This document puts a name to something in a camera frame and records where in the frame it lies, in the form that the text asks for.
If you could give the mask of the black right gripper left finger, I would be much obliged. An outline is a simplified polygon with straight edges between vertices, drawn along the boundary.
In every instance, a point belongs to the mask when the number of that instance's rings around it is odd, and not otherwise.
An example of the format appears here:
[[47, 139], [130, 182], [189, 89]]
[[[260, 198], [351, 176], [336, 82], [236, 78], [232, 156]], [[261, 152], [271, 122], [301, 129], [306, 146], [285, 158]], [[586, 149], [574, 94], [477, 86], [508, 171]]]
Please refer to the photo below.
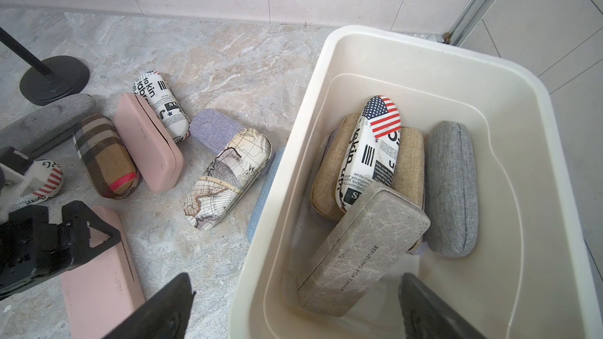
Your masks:
[[105, 338], [184, 338], [195, 295], [180, 273]]

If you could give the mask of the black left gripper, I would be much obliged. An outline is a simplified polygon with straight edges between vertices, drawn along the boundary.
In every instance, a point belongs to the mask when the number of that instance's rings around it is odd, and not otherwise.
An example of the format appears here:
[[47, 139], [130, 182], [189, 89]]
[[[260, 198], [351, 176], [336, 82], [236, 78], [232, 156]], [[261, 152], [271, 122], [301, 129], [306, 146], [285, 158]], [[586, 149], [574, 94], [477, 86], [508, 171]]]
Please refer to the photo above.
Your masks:
[[78, 268], [121, 240], [119, 229], [81, 201], [61, 208], [59, 224], [50, 222], [42, 203], [11, 211], [21, 196], [35, 189], [33, 162], [15, 148], [1, 150], [2, 299]]

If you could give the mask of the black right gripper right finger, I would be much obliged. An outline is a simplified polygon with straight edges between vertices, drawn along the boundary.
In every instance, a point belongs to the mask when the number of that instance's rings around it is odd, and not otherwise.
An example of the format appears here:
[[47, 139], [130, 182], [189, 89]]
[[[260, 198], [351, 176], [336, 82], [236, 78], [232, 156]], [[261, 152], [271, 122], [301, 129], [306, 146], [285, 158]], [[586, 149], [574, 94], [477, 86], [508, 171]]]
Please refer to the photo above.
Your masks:
[[411, 273], [401, 277], [398, 297], [406, 338], [485, 338]]

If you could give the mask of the light grey rectangular glasses case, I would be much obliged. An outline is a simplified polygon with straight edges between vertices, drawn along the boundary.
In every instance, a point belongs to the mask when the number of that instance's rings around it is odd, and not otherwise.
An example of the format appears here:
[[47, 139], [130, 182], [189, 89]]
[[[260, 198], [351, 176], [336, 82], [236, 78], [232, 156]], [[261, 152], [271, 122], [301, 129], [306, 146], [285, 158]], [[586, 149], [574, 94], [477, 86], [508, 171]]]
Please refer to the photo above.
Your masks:
[[303, 309], [341, 317], [430, 227], [424, 211], [398, 191], [372, 182], [296, 279]]

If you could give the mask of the cream plastic storage box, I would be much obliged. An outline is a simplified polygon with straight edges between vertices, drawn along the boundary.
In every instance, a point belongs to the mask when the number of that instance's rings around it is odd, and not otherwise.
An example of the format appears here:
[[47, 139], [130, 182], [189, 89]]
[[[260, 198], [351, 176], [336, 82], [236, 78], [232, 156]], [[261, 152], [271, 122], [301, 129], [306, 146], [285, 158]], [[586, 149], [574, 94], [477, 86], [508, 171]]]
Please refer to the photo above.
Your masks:
[[[297, 265], [328, 229], [309, 188], [328, 136], [375, 95], [429, 133], [464, 124], [477, 164], [480, 229], [469, 257], [407, 254], [340, 318], [298, 305]], [[488, 338], [600, 338], [589, 254], [551, 99], [510, 61], [363, 26], [325, 40], [241, 272], [230, 338], [402, 338], [411, 272]]]

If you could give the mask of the dark grey glasses case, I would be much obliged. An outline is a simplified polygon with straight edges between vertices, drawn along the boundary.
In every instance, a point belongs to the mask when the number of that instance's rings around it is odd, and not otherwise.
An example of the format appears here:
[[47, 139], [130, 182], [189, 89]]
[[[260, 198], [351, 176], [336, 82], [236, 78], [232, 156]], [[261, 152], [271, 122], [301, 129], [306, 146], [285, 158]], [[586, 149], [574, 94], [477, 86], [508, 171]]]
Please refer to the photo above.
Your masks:
[[425, 212], [429, 248], [442, 257], [466, 257], [479, 230], [477, 170], [473, 141], [466, 126], [445, 121], [426, 144]]

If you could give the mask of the tan fabric glasses case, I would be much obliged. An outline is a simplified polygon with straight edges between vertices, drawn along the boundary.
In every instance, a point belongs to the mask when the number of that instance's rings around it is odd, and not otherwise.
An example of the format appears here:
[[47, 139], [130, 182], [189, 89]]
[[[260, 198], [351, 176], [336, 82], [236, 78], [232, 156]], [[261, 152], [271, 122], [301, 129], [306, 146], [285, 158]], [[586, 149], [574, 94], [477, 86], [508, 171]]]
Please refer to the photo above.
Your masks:
[[359, 113], [346, 116], [342, 125], [328, 137], [320, 167], [312, 183], [310, 203], [318, 214], [331, 221], [340, 221], [345, 214], [335, 199], [336, 186], [359, 117]]

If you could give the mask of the pink glasses case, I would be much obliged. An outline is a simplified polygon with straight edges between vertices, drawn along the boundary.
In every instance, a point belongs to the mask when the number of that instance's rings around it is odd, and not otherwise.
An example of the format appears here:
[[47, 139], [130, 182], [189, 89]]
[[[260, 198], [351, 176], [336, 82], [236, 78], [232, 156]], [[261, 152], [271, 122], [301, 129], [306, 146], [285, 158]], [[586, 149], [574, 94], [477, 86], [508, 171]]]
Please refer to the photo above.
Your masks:
[[96, 206], [100, 219], [119, 229], [121, 242], [60, 275], [72, 338], [102, 338], [145, 303], [119, 214]]
[[161, 193], [173, 188], [184, 157], [147, 101], [136, 94], [122, 94], [114, 124], [149, 189]]

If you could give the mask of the grey fabric glasses case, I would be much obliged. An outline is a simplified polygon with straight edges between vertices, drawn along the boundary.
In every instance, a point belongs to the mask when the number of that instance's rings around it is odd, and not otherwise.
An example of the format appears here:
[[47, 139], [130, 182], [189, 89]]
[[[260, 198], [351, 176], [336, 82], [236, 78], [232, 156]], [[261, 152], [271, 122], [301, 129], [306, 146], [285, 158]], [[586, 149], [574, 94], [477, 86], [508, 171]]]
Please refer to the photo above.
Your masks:
[[61, 98], [1, 129], [1, 149], [12, 147], [38, 158], [69, 139], [95, 108], [96, 100], [87, 94]]

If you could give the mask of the brown plaid glasses case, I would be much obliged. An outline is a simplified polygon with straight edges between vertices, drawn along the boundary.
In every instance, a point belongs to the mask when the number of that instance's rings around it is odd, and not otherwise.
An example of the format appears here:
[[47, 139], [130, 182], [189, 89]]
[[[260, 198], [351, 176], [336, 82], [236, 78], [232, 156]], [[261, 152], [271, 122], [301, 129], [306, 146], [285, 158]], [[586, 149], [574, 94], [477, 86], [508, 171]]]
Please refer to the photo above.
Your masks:
[[109, 117], [94, 114], [83, 119], [75, 126], [73, 141], [100, 196], [125, 199], [136, 190], [141, 174]]

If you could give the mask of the map print glasses case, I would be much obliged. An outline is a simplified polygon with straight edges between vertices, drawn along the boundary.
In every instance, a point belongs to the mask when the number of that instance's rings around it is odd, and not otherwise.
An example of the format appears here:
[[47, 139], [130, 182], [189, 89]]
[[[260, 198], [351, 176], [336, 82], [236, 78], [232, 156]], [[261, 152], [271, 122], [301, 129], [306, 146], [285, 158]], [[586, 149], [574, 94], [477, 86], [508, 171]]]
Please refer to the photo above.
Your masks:
[[244, 128], [214, 158], [193, 185], [184, 204], [185, 217], [196, 229], [218, 225], [257, 180], [273, 155], [265, 134]]

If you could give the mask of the black microphone stand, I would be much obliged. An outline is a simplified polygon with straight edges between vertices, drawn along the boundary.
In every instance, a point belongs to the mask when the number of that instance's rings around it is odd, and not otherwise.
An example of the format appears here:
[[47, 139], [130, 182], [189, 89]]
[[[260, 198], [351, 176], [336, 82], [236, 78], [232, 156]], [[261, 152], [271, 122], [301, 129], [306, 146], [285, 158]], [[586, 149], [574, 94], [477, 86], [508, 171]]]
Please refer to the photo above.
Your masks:
[[89, 68], [75, 57], [52, 56], [41, 61], [3, 28], [1, 43], [31, 66], [20, 80], [20, 92], [34, 105], [79, 94], [90, 80]]

